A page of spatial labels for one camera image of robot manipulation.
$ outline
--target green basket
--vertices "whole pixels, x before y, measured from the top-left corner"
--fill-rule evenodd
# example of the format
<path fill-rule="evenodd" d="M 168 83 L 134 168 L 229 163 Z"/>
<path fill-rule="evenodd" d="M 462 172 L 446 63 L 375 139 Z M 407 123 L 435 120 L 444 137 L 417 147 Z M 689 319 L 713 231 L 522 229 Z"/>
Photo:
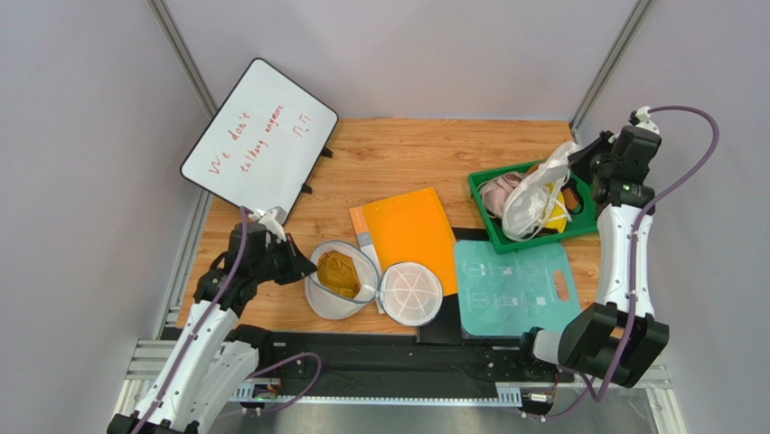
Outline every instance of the green basket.
<path fill-rule="evenodd" d="M 591 200 L 591 188 L 573 174 L 572 179 L 577 183 L 577 194 L 583 199 L 583 209 L 577 214 L 571 214 L 572 222 L 567 223 L 567 228 L 562 233 L 542 235 L 521 242 L 509 240 L 505 234 L 502 233 L 500 223 L 494 221 L 484 208 L 484 203 L 479 194 L 479 185 L 497 176 L 507 174 L 508 172 L 519 172 L 520 174 L 524 174 L 530 167 L 537 163 L 540 163 L 540 161 L 531 161 L 529 163 L 524 163 L 523 165 L 509 165 L 508 167 L 485 170 L 483 172 L 476 172 L 468 175 L 468 183 L 471 185 L 471 195 L 474 197 L 474 202 L 476 202 L 476 207 L 479 209 L 482 220 L 484 220 L 484 226 L 489 234 L 489 239 L 492 242 L 494 251 L 498 254 L 538 247 L 543 244 L 558 242 L 567 238 L 579 237 L 580 235 L 596 232 L 596 204 Z"/>

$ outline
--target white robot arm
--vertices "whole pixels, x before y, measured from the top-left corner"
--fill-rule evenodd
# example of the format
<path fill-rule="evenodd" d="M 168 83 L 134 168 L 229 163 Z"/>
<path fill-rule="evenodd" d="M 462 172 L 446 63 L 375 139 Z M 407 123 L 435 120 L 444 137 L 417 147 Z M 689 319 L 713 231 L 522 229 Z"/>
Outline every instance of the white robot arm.
<path fill-rule="evenodd" d="M 271 363 L 264 356 L 271 352 L 269 331 L 233 327 L 258 284 L 275 280 L 284 285 L 315 272 L 278 223 L 281 213 L 255 212 L 252 218 L 258 222 L 233 229 L 228 251 L 198 281 L 182 335 L 160 375 L 130 416 L 114 416 L 108 434 L 206 434 L 238 385 L 260 362 Z M 230 286 L 220 295 L 230 275 Z"/>
<path fill-rule="evenodd" d="M 585 149 L 570 156 L 570 169 L 592 184 L 597 226 L 601 239 L 599 290 L 596 302 L 584 310 L 562 333 L 533 329 L 522 337 L 531 343 L 531 353 L 546 363 L 565 366 L 605 378 L 619 339 L 611 334 L 626 324 L 629 308 L 629 268 L 634 221 L 654 197 L 643 185 L 649 162 L 661 143 L 649 108 L 632 113 L 632 127 L 619 135 L 603 132 Z M 647 285 L 647 240 L 653 225 L 652 211 L 644 215 L 635 234 L 634 322 L 629 344 L 611 379 L 633 387 L 668 344 L 669 327 L 656 322 Z"/>

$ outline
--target transparent plastic bag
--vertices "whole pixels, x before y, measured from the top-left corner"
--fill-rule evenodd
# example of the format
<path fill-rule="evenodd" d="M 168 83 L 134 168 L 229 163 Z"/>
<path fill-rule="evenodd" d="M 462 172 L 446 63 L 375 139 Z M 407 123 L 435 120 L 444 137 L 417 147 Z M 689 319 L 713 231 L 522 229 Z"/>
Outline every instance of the transparent plastic bag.
<path fill-rule="evenodd" d="M 502 213 L 506 237 L 526 241 L 540 233 L 558 202 L 561 187 L 569 180 L 568 156 L 579 149 L 575 142 L 565 142 L 508 196 Z"/>

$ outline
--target white mesh bag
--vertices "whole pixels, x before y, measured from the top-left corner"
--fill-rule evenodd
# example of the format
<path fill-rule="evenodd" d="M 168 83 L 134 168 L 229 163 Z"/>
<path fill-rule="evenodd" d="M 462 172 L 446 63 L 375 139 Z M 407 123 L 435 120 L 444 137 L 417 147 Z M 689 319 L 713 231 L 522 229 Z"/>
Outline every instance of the white mesh bag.
<path fill-rule="evenodd" d="M 352 259 L 361 290 L 355 298 L 340 296 L 322 285 L 318 273 L 313 273 L 305 279 L 305 297 L 307 304 L 321 318 L 343 319 L 361 310 L 377 296 L 380 274 L 371 259 L 343 241 L 327 241 L 319 245 L 310 255 L 310 261 L 318 265 L 321 256 L 329 251 L 339 251 Z"/>

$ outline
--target wooden table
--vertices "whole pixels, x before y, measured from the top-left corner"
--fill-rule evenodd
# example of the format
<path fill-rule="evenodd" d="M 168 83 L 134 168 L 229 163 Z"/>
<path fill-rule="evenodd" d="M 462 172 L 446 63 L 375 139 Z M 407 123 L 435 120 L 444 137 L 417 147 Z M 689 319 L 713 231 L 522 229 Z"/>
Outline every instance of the wooden table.
<path fill-rule="evenodd" d="M 471 199 L 472 172 L 546 158 L 570 140 L 567 122 L 351 118 L 337 125 L 329 148 L 310 176 L 312 194 L 302 194 L 286 223 L 307 256 L 328 240 L 356 245 L 348 210 L 398 194 L 433 186 L 455 227 L 483 228 Z M 198 278 L 228 247 L 238 209 L 215 199 L 192 269 L 177 325 L 182 326 Z M 598 286 L 599 238 L 590 235 L 563 242 L 580 304 L 593 302 Z M 316 315 L 305 300 L 305 283 L 260 285 L 240 318 L 267 330 L 415 334 L 415 329 L 378 315 L 374 303 L 340 321 Z"/>

